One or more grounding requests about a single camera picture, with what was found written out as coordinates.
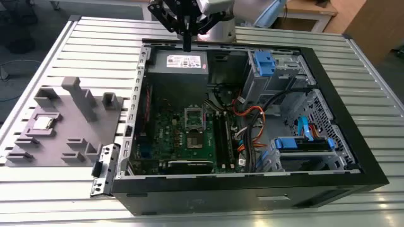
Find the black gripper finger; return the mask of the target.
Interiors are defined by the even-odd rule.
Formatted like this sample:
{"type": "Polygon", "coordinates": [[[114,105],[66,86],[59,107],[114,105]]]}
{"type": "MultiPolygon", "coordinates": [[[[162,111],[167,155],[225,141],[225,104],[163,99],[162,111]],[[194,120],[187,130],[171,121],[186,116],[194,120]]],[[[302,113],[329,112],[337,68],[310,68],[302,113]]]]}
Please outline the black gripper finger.
{"type": "Polygon", "coordinates": [[[205,16],[199,23],[186,22],[187,29],[187,52],[191,41],[233,42],[233,15],[219,12],[205,16]]]}
{"type": "Polygon", "coordinates": [[[183,14],[185,1],[150,0],[147,10],[170,33],[182,38],[182,51],[187,52],[187,29],[183,14]]]}

